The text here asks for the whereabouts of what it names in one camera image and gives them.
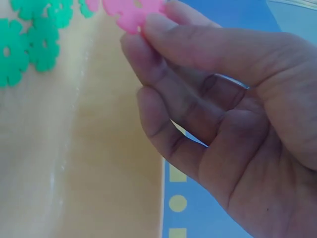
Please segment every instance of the plastic snowflake toy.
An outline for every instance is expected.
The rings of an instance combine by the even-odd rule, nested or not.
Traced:
[[[20,35],[22,25],[13,20],[0,19],[0,87],[15,86],[22,79],[29,58],[25,53],[24,38]]]
[[[49,0],[11,0],[14,11],[19,11],[19,17],[23,20],[41,17]]]
[[[52,19],[57,28],[69,25],[73,17],[73,0],[49,0],[48,17]]]
[[[30,62],[38,72],[54,68],[56,57],[59,55],[58,29],[50,18],[37,18],[29,28],[27,35],[27,52]]]
[[[92,17],[95,13],[89,9],[85,0],[78,0],[80,4],[81,14],[84,15],[85,18]]]
[[[106,13],[110,16],[120,15],[117,24],[128,33],[138,33],[138,28],[145,23],[150,13],[164,13],[164,0],[138,0],[136,6],[133,0],[102,0]],[[99,0],[86,0],[91,11],[97,11]]]

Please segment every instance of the yellow square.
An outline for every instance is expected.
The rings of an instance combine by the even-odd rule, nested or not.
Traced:
[[[168,238],[186,238],[187,229],[186,228],[171,228],[169,229]]]
[[[169,165],[169,181],[170,182],[187,182],[187,176],[180,172],[173,165]]]

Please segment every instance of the green plastic piece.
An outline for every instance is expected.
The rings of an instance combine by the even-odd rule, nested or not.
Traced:
[[[59,33],[54,22],[47,17],[37,18],[26,35],[27,52],[35,69],[38,72],[52,70],[59,55],[59,45],[57,44]]]
[[[29,58],[25,53],[25,42],[20,35],[22,25],[13,20],[0,19],[0,87],[15,86],[22,79]]]
[[[11,0],[14,11],[19,10],[19,17],[23,20],[41,17],[49,0]]]
[[[85,0],[78,0],[78,2],[80,4],[81,14],[83,14],[85,18],[90,18],[95,14],[93,11],[89,9]]]
[[[50,0],[48,17],[51,18],[57,28],[65,28],[73,17],[73,0]]]

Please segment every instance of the yellow circle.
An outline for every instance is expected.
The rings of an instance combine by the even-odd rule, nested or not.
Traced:
[[[175,195],[171,197],[168,204],[173,212],[182,212],[187,207],[187,200],[182,195]]]

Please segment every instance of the pink plastic piece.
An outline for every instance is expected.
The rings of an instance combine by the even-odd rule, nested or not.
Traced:
[[[100,0],[86,0],[91,11],[97,11]],[[141,7],[137,7],[133,0],[102,0],[106,13],[110,16],[120,15],[117,24],[128,33],[138,33],[138,27],[145,23],[150,13],[164,12],[164,0],[139,0]]]
[[[90,11],[98,11],[100,0],[86,0],[86,4]]]

